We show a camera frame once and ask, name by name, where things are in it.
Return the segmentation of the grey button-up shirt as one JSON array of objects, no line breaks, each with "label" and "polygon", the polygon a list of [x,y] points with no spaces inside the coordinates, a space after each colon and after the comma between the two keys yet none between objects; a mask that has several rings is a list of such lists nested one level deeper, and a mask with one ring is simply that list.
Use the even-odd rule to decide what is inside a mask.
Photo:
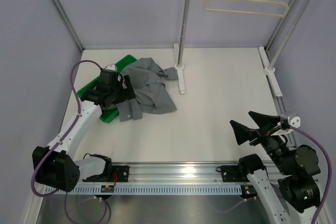
[{"label": "grey button-up shirt", "polygon": [[[113,103],[117,97],[118,84],[123,76],[129,75],[135,92],[135,99]],[[122,71],[101,69],[96,90],[102,95],[99,99],[101,110],[118,109],[120,121],[142,119],[143,113],[166,114],[177,110],[169,95],[164,79],[177,80],[173,67],[162,68],[152,58],[140,58]]]}]

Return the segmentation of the cream hanger with metal hook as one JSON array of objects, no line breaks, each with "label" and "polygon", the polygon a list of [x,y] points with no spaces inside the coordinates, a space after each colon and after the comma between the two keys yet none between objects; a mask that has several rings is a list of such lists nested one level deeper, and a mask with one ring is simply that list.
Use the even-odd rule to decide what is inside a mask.
[{"label": "cream hanger with metal hook", "polygon": [[273,0],[205,0],[204,11],[284,18],[290,7],[286,2]]}]

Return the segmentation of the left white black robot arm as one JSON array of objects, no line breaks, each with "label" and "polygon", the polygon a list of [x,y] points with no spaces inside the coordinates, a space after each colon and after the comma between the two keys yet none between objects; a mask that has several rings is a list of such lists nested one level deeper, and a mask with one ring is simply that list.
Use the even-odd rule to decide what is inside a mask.
[{"label": "left white black robot arm", "polygon": [[101,69],[93,88],[77,97],[78,110],[68,124],[46,146],[33,151],[34,173],[31,185],[72,191],[78,182],[106,182],[115,177],[110,158],[91,154],[74,161],[74,155],[92,124],[103,112],[133,97],[129,76],[122,76],[115,65]]}]

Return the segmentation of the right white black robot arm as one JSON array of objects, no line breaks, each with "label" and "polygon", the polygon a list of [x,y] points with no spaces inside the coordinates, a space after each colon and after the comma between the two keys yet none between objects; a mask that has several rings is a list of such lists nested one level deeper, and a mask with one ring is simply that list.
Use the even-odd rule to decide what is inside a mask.
[{"label": "right white black robot arm", "polygon": [[252,183],[271,223],[315,223],[321,206],[320,189],[314,176],[321,172],[316,151],[301,145],[290,149],[286,135],[300,127],[296,114],[277,116],[250,111],[257,124],[248,128],[234,120],[230,125],[238,145],[261,145],[283,178],[278,186],[287,207],[284,208],[272,186],[266,166],[257,154],[244,156],[238,161],[238,176]]}]

